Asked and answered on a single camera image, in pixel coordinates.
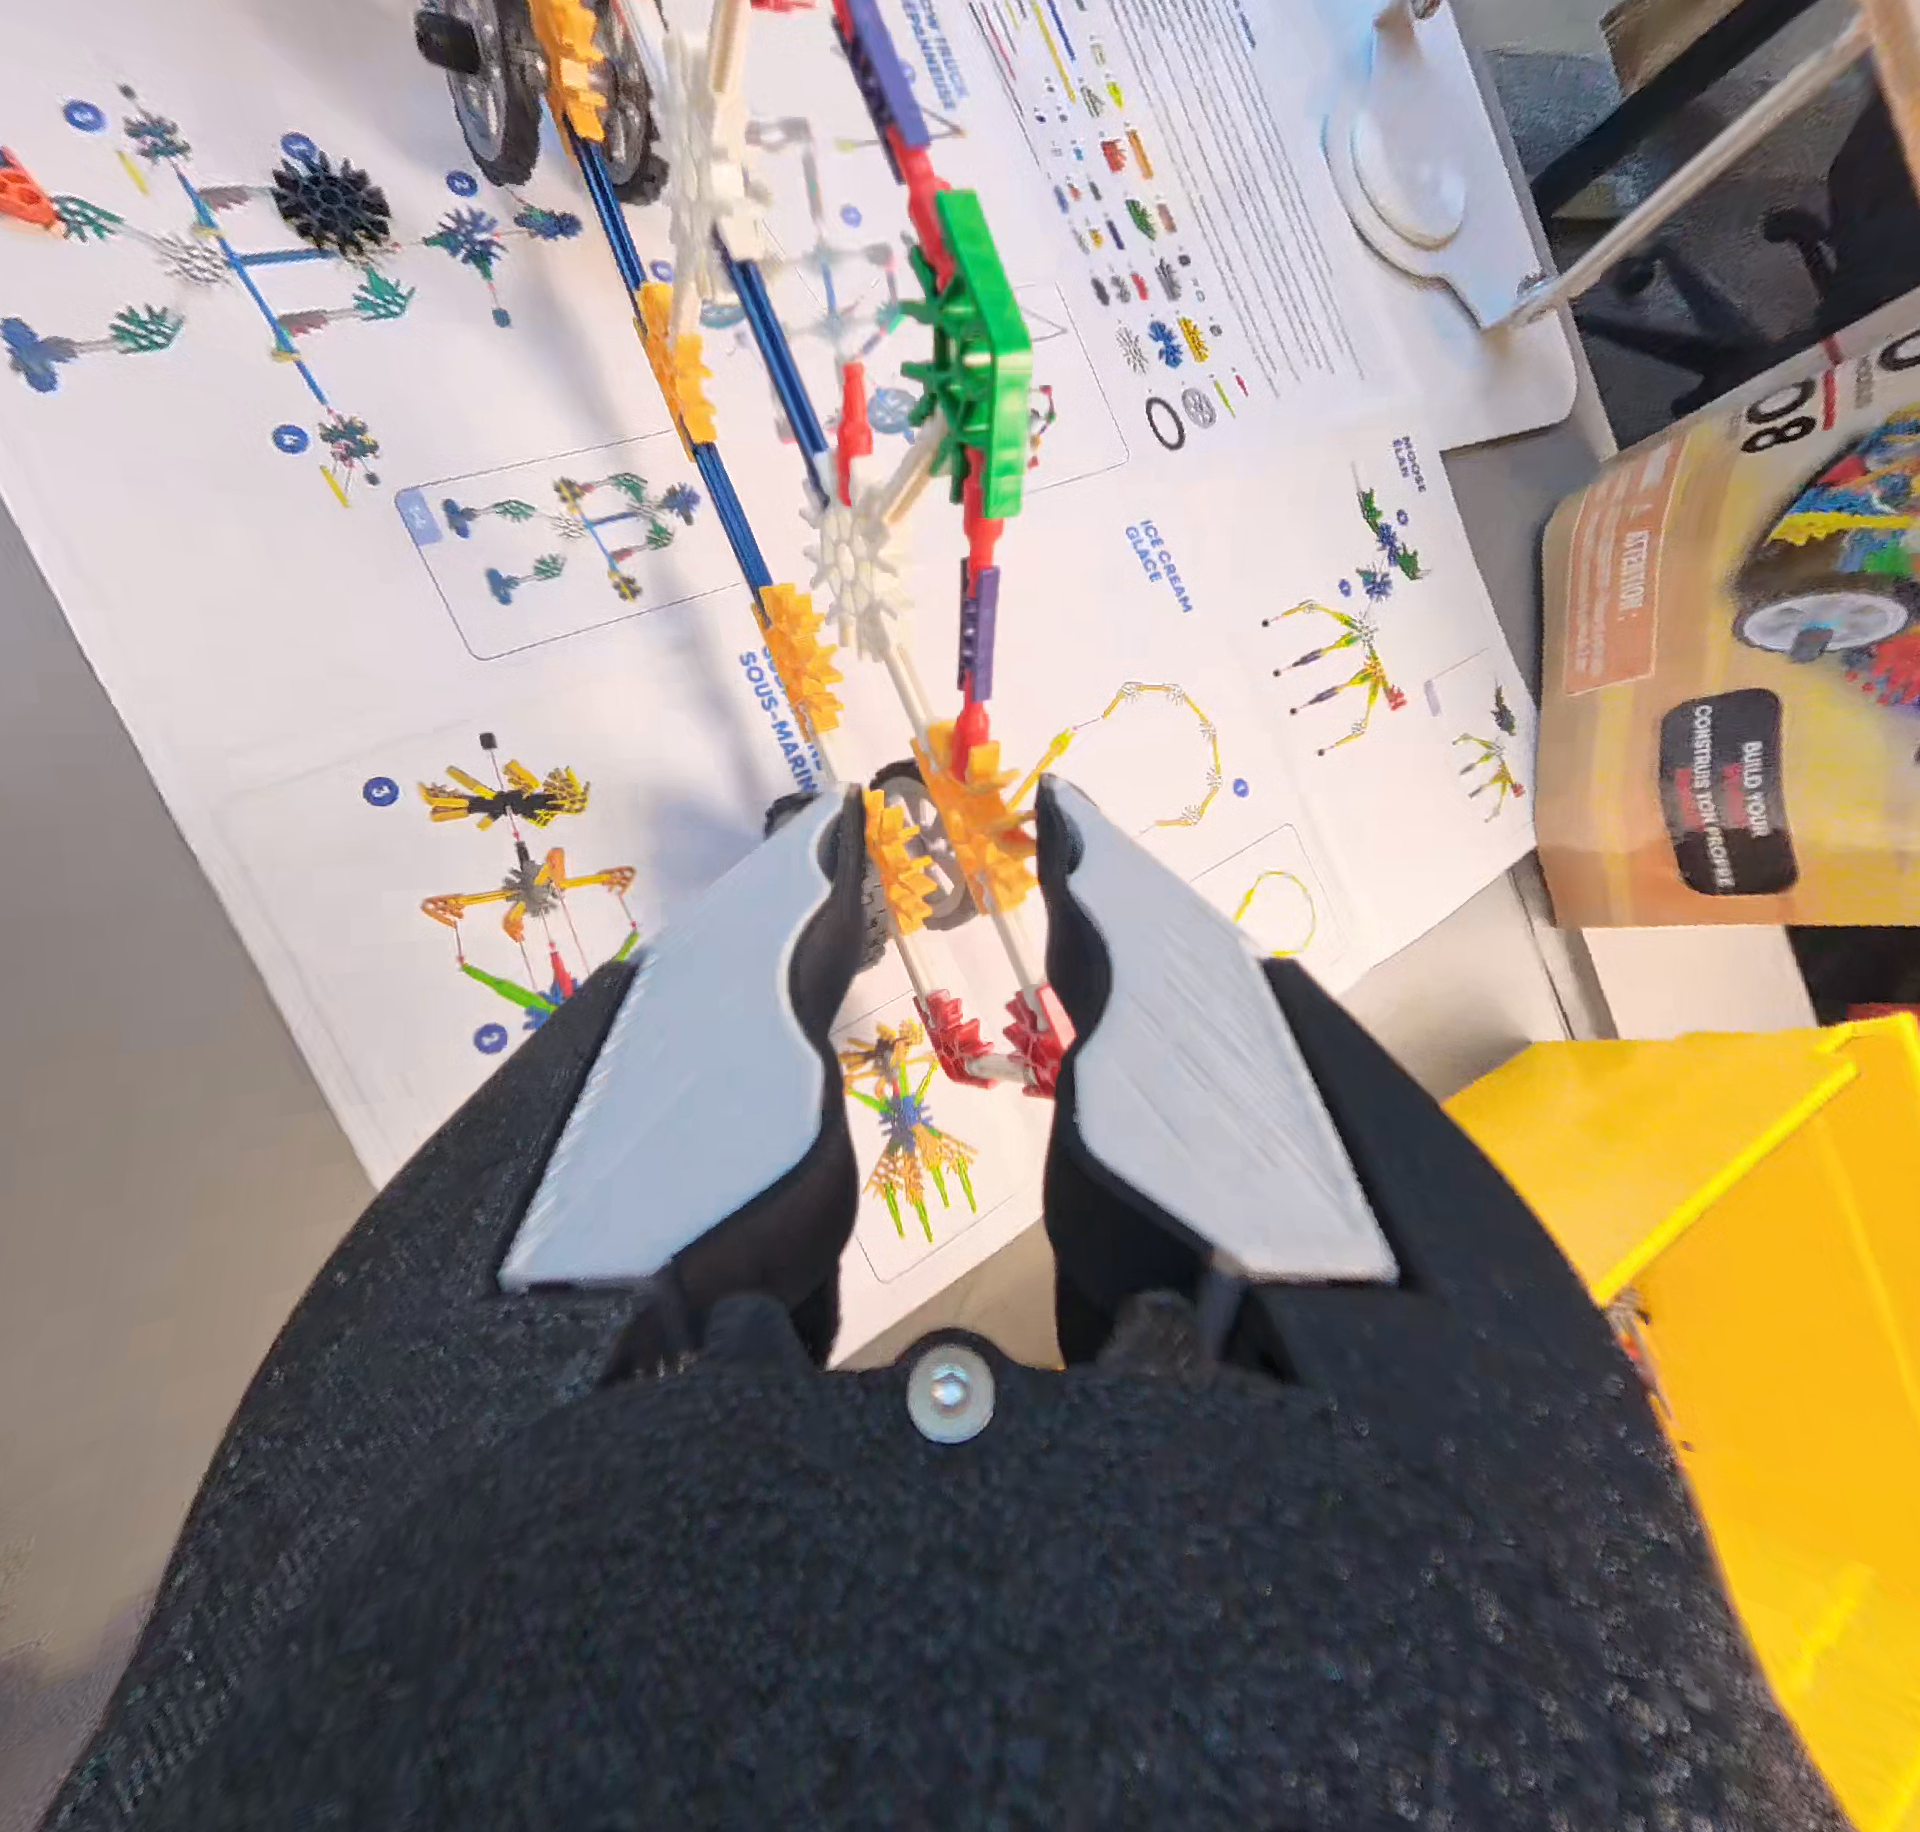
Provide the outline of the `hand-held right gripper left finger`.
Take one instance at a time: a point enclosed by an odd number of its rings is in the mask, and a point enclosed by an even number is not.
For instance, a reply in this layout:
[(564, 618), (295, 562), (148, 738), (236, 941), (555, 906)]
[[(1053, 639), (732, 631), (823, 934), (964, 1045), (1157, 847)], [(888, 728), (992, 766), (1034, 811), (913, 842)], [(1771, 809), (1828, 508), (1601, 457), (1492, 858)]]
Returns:
[(866, 946), (866, 807), (828, 788), (640, 956), (504, 1255), (504, 1291), (842, 1318), (860, 1178), (833, 1028)]

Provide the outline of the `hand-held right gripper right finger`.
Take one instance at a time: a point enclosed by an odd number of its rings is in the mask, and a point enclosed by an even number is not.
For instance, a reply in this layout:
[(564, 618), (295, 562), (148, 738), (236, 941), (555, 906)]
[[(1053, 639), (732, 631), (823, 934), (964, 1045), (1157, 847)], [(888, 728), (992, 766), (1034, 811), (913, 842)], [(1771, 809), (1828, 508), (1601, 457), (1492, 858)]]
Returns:
[(1398, 1258), (1254, 943), (1076, 784), (1037, 794), (1070, 1042), (1042, 1204), (1065, 1360), (1173, 1294), (1224, 1348), (1249, 1292), (1390, 1291)]

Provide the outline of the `black toy wheel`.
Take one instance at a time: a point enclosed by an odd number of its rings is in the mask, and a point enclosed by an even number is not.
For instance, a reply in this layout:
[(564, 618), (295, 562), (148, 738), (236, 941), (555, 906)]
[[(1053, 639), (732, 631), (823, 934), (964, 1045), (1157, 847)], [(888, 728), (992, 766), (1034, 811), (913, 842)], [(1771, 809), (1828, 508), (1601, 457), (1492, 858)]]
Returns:
[(526, 0), (435, 0), (415, 21), (418, 54), (445, 74), (470, 161), (499, 188), (540, 158), (546, 70)]
[(978, 909), (966, 878), (925, 847), (913, 815), (883, 793), (866, 799), (866, 862), (890, 933), (950, 933)]
[(600, 155), (617, 196), (655, 206), (669, 182), (660, 144), (660, 80), (669, 21), (660, 0), (584, 0), (602, 52), (594, 73), (604, 99)]

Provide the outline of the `colourful rod and connector model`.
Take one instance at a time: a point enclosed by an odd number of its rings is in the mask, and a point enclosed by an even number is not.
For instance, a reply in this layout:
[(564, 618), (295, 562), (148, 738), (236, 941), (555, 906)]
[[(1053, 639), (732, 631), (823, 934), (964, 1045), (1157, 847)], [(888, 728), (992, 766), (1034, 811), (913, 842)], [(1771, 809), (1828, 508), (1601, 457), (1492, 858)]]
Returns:
[[(653, 206), (624, 204), (608, 176), (597, 82), (604, 52), (584, 0), (526, 2), (544, 69), (542, 114), (588, 190), (635, 306), (636, 342), (724, 525), (776, 678), (776, 711), (831, 766), (828, 737), (844, 716), (837, 653), (881, 667), (907, 716), (939, 836), (1012, 969), (1008, 1049), (999, 1049), (954, 995), (933, 986), (908, 937), (887, 926), (933, 1057), (956, 1082), (1012, 1084), (1048, 1101), (1073, 1031), (1019, 929), (1038, 883), (1037, 842), (992, 730), (999, 544), (1025, 497), (1034, 350), (983, 202), (939, 172), (883, 0), (826, 0), (903, 192), (919, 285), (904, 316), (925, 326), (928, 348), (903, 371), (919, 388), (908, 450), (883, 483), (865, 481), (875, 430), (862, 359), (833, 342), (842, 397), (828, 430), (765, 278), (772, 196), (751, 165), (751, 150), (776, 137), (749, 114), (751, 25), (811, 0), (713, 0), (705, 35), (669, 27), (658, 85), (669, 180)], [(813, 583), (825, 601), (768, 575), (718, 450), (700, 324), (727, 297), (743, 311), (801, 453), (819, 538)]]

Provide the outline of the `grey desk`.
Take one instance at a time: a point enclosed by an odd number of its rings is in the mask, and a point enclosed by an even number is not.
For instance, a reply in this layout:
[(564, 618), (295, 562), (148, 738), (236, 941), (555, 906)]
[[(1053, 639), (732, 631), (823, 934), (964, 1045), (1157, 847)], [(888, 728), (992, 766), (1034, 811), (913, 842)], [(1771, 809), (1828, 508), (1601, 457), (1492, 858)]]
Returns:
[[(1610, 0), (1466, 0), (1486, 47)], [(1449, 453), (1501, 624), (1538, 681), (1538, 541), (1617, 450), (1568, 420)], [(241, 1394), (372, 1187), (5, 507), (5, 1829), (85, 1752)], [(1812, 1027), (1777, 929), (1549, 931), (1526, 862), (1351, 995), (1441, 1096), (1529, 1042)]]

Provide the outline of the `yellow plastic bin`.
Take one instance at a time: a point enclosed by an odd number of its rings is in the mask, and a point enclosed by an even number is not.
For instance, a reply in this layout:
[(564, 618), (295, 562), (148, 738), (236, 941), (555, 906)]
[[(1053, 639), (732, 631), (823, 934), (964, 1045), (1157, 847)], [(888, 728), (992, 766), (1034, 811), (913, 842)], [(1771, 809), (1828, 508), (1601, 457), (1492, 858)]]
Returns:
[(1651, 1394), (1854, 1829), (1918, 1826), (1918, 1042), (1543, 1042), (1455, 1095)]

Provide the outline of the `colourful cardboard toy box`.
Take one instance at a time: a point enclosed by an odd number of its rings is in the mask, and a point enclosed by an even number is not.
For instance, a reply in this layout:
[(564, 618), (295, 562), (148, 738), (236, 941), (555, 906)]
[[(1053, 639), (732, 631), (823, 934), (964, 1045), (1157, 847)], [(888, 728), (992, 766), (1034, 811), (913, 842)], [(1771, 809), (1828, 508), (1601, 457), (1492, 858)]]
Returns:
[(1916, 290), (1607, 460), (1543, 584), (1562, 925), (1916, 925)]

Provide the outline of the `white instruction sheet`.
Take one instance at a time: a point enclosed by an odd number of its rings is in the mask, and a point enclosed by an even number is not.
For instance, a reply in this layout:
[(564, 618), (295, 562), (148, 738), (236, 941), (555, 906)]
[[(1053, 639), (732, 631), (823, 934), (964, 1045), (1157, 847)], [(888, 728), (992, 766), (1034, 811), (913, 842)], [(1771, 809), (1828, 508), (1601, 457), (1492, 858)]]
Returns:
[[(831, 764), (556, 125), (519, 186), (416, 44), (435, 0), (5, 0), (5, 502), (374, 1183), (791, 794), (872, 787), (953, 866), (888, 674), (839, 650)], [(703, 36), (713, 0), (660, 0)], [(881, 0), (1030, 341), (991, 730), (1335, 993), (1537, 844), (1537, 706), (1442, 467), (1453, 415), (1335, 208), (1324, 0)], [(826, 0), (749, 27), (762, 272), (813, 404), (862, 361), (884, 483), (928, 348), (901, 186)], [(346, 260), (275, 204), (368, 172)], [(814, 501), (732, 297), (700, 314), (768, 575)], [(948, 1076), (883, 931), (833, 1049), (860, 1215), (839, 1360), (1040, 1220), (1051, 1106)], [(981, 917), (908, 937), (1008, 1051)]]

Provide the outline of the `white stand base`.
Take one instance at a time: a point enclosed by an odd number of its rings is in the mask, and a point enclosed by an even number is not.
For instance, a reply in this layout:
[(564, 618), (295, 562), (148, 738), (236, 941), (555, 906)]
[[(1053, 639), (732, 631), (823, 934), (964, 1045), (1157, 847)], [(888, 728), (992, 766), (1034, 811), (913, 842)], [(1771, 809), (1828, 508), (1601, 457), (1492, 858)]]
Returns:
[(1371, 23), (1371, 58), (1328, 114), (1324, 155), (1348, 219), (1388, 266), (1453, 290), (1481, 332), (1515, 332), (1571, 309), (1609, 271), (1634, 259), (1657, 232), (1737, 168), (1791, 116), (1865, 58), (1876, 58), (1916, 149), (1916, 0), (1850, 0), (1852, 16), (1818, 52), (1655, 188), (1555, 276), (1508, 281), (1477, 249), (1477, 188), (1426, 32), (1447, 0), (1383, 0)]

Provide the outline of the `black snowflake connector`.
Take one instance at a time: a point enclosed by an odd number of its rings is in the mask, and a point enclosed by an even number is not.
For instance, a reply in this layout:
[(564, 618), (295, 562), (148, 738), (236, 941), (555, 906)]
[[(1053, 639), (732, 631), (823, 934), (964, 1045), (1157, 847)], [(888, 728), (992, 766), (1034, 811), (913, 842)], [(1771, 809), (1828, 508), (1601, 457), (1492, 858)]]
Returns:
[(289, 156), (273, 172), (270, 194), (282, 224), (312, 251), (364, 260), (392, 243), (389, 196), (353, 162)]

